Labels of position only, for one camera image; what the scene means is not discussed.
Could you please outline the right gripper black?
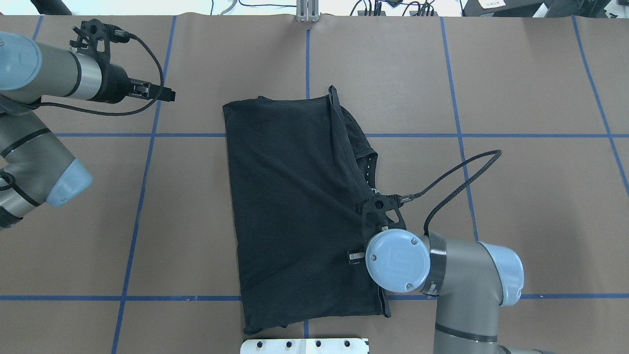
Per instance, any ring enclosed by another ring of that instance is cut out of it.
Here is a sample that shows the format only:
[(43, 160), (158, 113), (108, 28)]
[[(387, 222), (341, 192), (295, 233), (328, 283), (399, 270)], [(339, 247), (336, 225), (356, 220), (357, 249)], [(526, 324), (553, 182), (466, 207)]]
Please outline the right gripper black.
[[(364, 241), (389, 229), (406, 230), (406, 222), (400, 212), (403, 197), (400, 195), (374, 194), (361, 202), (361, 232)], [(348, 250), (348, 264), (364, 264), (365, 250)]]

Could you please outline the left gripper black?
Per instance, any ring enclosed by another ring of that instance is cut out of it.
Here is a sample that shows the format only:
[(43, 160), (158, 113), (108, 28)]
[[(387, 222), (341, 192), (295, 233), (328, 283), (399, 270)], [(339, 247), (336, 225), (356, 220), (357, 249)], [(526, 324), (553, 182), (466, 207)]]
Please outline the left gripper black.
[(76, 86), (70, 98), (115, 104), (126, 97), (174, 102), (176, 92), (168, 87), (128, 77), (123, 67), (112, 63), (111, 44), (128, 43), (132, 34), (98, 19), (73, 27), (76, 40), (70, 41), (77, 64)]

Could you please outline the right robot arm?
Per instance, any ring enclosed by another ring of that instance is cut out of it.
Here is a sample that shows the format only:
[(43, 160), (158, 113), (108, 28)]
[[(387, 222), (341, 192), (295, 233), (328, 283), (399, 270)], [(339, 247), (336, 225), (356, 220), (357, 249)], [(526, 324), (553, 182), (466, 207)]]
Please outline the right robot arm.
[(358, 211), (366, 246), (351, 262), (364, 260), (369, 275), (390, 292), (419, 290), (437, 299), (435, 354), (539, 354), (540, 349), (501, 345), (499, 309), (521, 298), (525, 272), (512, 249), (445, 239), (432, 231), (406, 230), (399, 195), (375, 194)]

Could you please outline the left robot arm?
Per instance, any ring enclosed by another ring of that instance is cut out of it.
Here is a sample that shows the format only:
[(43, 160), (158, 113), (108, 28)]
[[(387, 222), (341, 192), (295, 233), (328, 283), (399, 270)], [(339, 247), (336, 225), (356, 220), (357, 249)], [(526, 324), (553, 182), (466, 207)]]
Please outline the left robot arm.
[[(73, 28), (76, 40), (61, 49), (17, 33), (1, 33), (0, 225), (9, 229), (42, 204), (60, 207), (92, 186), (83, 163), (36, 115), (41, 107), (57, 107), (97, 115), (97, 111), (44, 102), (43, 96), (116, 104), (124, 98), (173, 102), (163, 67), (136, 34), (98, 19)], [(139, 42), (155, 61), (160, 82), (130, 78), (112, 63), (112, 43)]]

